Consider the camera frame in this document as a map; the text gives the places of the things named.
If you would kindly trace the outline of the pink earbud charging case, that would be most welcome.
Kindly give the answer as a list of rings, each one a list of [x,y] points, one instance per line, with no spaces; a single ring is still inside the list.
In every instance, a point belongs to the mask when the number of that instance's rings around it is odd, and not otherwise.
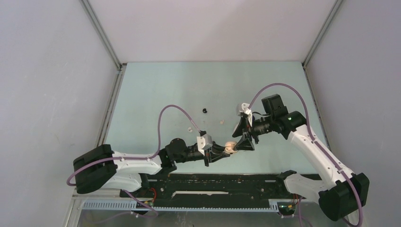
[[[238,152],[238,150],[235,150],[235,146],[237,145],[237,142],[235,141],[228,141],[225,143],[224,146],[224,152],[226,154],[232,155]]]

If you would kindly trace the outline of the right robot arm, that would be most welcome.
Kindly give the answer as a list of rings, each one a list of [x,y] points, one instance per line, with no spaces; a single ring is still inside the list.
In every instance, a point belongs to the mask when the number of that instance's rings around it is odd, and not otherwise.
[[[316,203],[332,221],[337,221],[366,205],[370,181],[364,173],[355,174],[318,139],[298,111],[288,112],[280,95],[262,99],[266,115],[255,119],[250,104],[237,106],[240,121],[233,137],[240,137],[233,150],[254,150],[259,136],[276,132],[298,148],[320,179],[312,180],[288,170],[278,175],[275,192],[286,198],[297,194]]]

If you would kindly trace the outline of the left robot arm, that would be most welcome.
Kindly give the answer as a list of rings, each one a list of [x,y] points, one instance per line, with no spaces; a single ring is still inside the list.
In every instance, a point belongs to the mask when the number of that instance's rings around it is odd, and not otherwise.
[[[78,194],[120,189],[144,197],[149,192],[149,175],[167,175],[178,163],[201,160],[208,166],[226,157],[230,157],[226,148],[215,142],[201,153],[197,143],[188,146],[180,138],[173,139],[154,158],[113,151],[111,145],[103,144],[73,161],[75,183],[67,183],[75,186]]]

